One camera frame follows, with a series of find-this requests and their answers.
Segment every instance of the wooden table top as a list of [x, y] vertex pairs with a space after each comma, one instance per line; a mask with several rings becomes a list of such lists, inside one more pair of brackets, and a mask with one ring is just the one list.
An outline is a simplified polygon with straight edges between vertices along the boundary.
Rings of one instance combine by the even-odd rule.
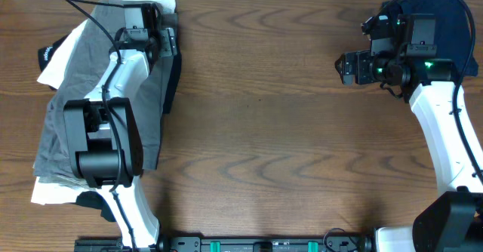
[[[156, 172], [143, 177], [163, 232], [323, 235], [412, 224], [436, 198], [409, 105], [378, 85], [343, 86], [341, 53], [385, 0], [177, 0], [183, 71]], [[483, 0], [477, 21], [483, 66]], [[84, 17], [63, 0], [0, 5], [0, 250], [72, 250], [119, 236], [100, 212], [30, 203], [46, 105], [37, 49]], [[91, 10], [92, 6], [83, 6]], [[483, 80], [464, 82], [483, 138]]]

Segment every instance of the navy blue cloth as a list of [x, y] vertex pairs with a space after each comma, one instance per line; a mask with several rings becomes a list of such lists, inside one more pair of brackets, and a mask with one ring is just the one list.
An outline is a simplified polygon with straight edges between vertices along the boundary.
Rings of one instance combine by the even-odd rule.
[[[466, 13], [457, 0], [401, 0], [389, 6], [388, 15], [394, 28], [399, 14], [434, 14], [437, 57], [453, 60], [458, 70], [463, 68], [471, 38]], [[478, 64], [474, 57], [469, 61], [466, 75], [478, 75]]]

